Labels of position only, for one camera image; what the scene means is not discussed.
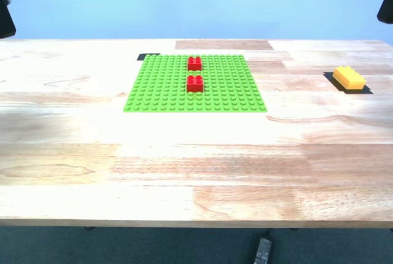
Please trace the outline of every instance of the blue backdrop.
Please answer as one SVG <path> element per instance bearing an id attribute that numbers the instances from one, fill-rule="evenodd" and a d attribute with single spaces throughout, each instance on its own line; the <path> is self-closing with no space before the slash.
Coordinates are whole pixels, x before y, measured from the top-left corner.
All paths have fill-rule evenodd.
<path id="1" fill-rule="evenodd" d="M 15 38 L 382 39 L 383 0 L 12 0 Z"/>

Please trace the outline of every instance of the lego baseplate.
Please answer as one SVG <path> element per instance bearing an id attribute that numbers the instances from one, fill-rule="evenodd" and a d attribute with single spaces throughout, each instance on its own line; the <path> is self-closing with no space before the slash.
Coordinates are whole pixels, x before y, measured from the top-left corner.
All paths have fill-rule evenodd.
<path id="1" fill-rule="evenodd" d="M 202 71 L 188 71 L 200 56 Z M 203 92 L 186 92 L 187 76 L 203 76 Z M 242 55 L 146 55 L 124 112 L 266 112 Z"/>

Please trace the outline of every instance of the table top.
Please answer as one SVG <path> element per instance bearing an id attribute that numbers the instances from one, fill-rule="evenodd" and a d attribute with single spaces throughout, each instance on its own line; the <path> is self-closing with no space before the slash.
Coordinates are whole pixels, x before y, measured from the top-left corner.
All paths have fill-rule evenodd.
<path id="1" fill-rule="evenodd" d="M 140 53 L 242 54 L 268 112 L 123 113 Z M 392 142 L 381 41 L 0 42 L 0 225 L 393 228 Z"/>

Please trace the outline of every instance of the light patch on table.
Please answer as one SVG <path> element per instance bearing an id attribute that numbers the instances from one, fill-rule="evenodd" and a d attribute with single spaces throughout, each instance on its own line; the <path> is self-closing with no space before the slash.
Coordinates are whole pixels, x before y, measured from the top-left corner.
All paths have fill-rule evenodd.
<path id="1" fill-rule="evenodd" d="M 381 63 L 370 63 L 370 62 L 359 62 L 359 60 L 351 60 L 353 62 L 352 67 L 364 75 L 373 75 L 379 77 L 379 75 L 392 75 L 393 74 L 393 62 L 389 60 L 382 61 Z M 295 75 L 323 75 L 324 72 L 333 72 L 337 66 L 342 65 L 336 64 L 337 62 L 331 63 L 330 60 L 320 61 L 318 63 L 310 63 L 308 61 L 303 61 L 298 59 L 294 60 L 284 60 L 283 64 L 287 69 L 288 74 Z"/>
<path id="2" fill-rule="evenodd" d="M 256 156 L 293 156 L 302 155 L 295 146 L 265 146 L 253 147 L 250 145 L 196 145 L 196 144 L 162 144 L 156 146 L 128 146 L 122 145 L 116 152 L 117 157 L 137 157 L 137 158 L 214 158 L 227 157 L 232 152 L 232 157 L 240 157 L 242 155 Z"/>
<path id="3" fill-rule="evenodd" d="M 179 40 L 175 49 L 240 49 L 240 50 L 271 50 L 266 40 Z"/>
<path id="4" fill-rule="evenodd" d="M 312 66 L 327 65 L 334 66 L 352 66 L 364 62 L 388 64 L 392 62 L 393 52 L 378 53 L 375 51 L 310 51 L 310 50 L 293 50 L 289 54 L 294 61 L 305 63 Z"/>
<path id="5" fill-rule="evenodd" d="M 85 134 L 101 142 L 124 144 L 236 144 L 239 140 L 255 144 L 269 143 L 279 136 L 277 126 L 267 125 L 266 117 L 259 113 L 248 113 L 247 122 L 242 116 L 245 113 L 193 113 L 198 121 L 190 123 L 190 114 L 123 114 L 117 105 L 84 110 L 81 121 L 86 124 Z"/>
<path id="6" fill-rule="evenodd" d="M 136 61 L 130 66 L 124 68 L 111 68 L 113 76 L 107 72 L 102 72 L 100 74 L 93 75 L 86 84 L 82 87 L 82 93 L 89 95 L 112 95 L 116 96 L 120 93 L 126 93 L 127 95 L 131 91 L 133 84 L 135 82 L 136 76 L 141 68 L 142 61 Z"/>
<path id="7" fill-rule="evenodd" d="M 383 41 L 364 40 L 269 40 L 269 44 L 275 50 L 372 50 L 375 52 L 376 50 L 392 48 Z"/>
<path id="8" fill-rule="evenodd" d="M 36 185 L 9 189 L 0 186 L 0 219 L 192 219 L 192 187 Z"/>
<path id="9" fill-rule="evenodd" d="M 274 88 L 276 82 L 267 83 L 267 89 Z M 267 115 L 291 118 L 326 118 L 336 116 L 354 116 L 360 119 L 393 120 L 393 99 L 390 94 L 381 95 L 346 95 L 339 91 L 265 91 L 263 98 L 269 104 Z"/>

